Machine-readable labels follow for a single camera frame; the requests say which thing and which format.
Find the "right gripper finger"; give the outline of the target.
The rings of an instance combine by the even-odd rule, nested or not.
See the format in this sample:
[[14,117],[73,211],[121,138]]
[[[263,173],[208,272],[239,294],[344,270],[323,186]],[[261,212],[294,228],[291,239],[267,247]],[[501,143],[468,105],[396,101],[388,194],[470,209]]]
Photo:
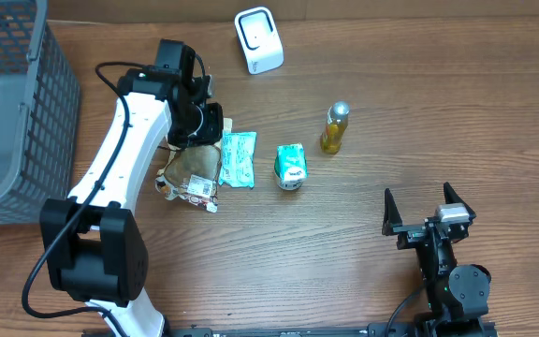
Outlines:
[[444,200],[446,204],[460,203],[465,207],[469,214],[469,221],[472,222],[476,217],[474,210],[456,193],[449,182],[444,183]]
[[385,190],[385,210],[382,234],[385,236],[393,236],[397,233],[398,227],[401,227],[403,222],[398,211],[395,199],[389,188]]

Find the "brown Pantree snack bag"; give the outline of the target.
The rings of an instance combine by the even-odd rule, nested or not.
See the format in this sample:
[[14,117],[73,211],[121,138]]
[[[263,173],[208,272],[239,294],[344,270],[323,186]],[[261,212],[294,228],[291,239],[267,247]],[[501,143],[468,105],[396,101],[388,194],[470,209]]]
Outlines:
[[169,146],[168,150],[167,164],[157,171],[156,190],[166,200],[181,199],[216,213],[222,142],[185,149]]

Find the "teal snack packet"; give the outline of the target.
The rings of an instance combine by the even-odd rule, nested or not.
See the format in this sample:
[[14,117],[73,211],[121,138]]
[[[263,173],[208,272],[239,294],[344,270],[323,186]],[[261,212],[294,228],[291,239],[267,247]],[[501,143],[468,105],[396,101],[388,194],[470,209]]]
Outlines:
[[233,188],[255,186],[255,144],[256,132],[224,133],[219,184]]

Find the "green white drink carton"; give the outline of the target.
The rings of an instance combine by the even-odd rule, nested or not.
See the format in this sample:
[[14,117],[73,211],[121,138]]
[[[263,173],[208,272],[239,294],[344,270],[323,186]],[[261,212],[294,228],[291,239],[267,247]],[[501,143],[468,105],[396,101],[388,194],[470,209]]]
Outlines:
[[299,189],[308,178],[307,162],[301,143],[279,145],[274,161],[277,185],[283,190]]

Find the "yellow drink bottle silver cap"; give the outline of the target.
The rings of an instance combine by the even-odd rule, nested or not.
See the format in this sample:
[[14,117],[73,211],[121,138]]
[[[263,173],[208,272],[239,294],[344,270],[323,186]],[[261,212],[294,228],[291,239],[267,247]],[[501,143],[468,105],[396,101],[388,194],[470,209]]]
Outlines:
[[350,107],[345,101],[337,101],[328,109],[325,129],[320,137],[320,146],[324,153],[336,154],[341,149],[349,112]]

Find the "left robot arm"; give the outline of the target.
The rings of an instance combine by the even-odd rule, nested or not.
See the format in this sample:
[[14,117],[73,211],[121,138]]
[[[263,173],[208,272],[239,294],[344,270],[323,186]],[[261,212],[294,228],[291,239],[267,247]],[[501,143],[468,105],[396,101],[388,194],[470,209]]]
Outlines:
[[220,141],[223,112],[211,103],[211,76],[195,76],[200,56],[163,39],[151,65],[126,62],[109,88],[114,119],[88,172],[66,199],[49,198],[39,225],[44,253],[22,290],[24,311],[40,318],[29,292],[41,269],[80,307],[52,317],[95,312],[113,336],[169,336],[168,319],[145,290],[149,255],[134,217],[139,189],[157,146],[179,152]]

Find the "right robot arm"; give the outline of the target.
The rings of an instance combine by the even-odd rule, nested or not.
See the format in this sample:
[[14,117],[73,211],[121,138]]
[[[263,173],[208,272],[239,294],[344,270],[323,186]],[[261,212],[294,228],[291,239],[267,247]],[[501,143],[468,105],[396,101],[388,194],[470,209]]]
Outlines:
[[[453,251],[454,243],[469,236],[476,213],[450,183],[444,183],[443,190],[444,203],[420,225],[405,225],[391,191],[385,190],[382,234],[395,236],[400,250],[415,250],[423,278],[423,285],[403,300],[388,319],[385,336],[399,332],[408,336],[497,334],[494,324],[482,320],[488,313],[491,274],[481,265],[460,265]],[[401,310],[421,293],[427,295],[430,310],[396,328],[394,321]]]

